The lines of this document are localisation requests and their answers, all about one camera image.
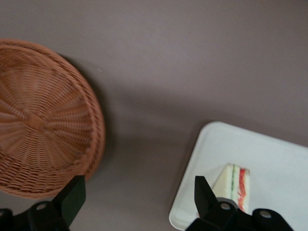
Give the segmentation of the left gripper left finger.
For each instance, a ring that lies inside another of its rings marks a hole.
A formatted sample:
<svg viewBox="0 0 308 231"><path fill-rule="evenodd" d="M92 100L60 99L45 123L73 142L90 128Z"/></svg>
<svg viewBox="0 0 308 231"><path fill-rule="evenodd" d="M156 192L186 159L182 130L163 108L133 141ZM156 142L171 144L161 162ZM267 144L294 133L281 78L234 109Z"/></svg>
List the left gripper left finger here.
<svg viewBox="0 0 308 231"><path fill-rule="evenodd" d="M2 231L68 231L86 201L85 177L74 176L51 200L41 201L14 215L0 209Z"/></svg>

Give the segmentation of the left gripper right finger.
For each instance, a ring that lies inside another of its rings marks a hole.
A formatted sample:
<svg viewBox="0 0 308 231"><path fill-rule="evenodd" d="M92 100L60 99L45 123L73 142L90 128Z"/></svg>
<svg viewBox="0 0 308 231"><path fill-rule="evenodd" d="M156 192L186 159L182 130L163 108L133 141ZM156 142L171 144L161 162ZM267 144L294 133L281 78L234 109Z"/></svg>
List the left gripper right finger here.
<svg viewBox="0 0 308 231"><path fill-rule="evenodd" d="M291 226L277 212L259 208L251 215L241 211L226 198L218 199L203 176L196 176L194 201L199 213L188 231L291 231Z"/></svg>

